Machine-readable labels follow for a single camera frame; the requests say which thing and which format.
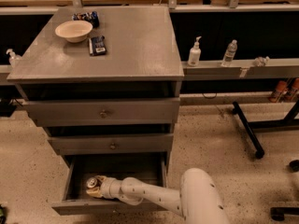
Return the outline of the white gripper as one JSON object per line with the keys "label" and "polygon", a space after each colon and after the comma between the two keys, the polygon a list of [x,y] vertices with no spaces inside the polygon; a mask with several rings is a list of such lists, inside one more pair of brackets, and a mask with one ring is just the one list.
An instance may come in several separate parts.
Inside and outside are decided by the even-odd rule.
{"label": "white gripper", "polygon": [[94,198],[106,198],[106,199],[120,199],[123,195],[121,190],[122,182],[113,177],[106,177],[104,175],[97,175],[96,179],[102,182],[100,188],[95,187],[87,189],[86,193]]}

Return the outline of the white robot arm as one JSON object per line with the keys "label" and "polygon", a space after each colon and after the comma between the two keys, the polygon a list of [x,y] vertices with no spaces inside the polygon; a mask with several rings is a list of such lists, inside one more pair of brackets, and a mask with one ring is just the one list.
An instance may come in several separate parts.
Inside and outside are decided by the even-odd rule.
{"label": "white robot arm", "polygon": [[89,178],[86,188],[94,198],[118,199],[129,205],[150,201],[183,217],[186,224],[230,224],[213,179],[202,169],[188,169],[179,189],[154,186],[133,177],[118,180],[104,175]]}

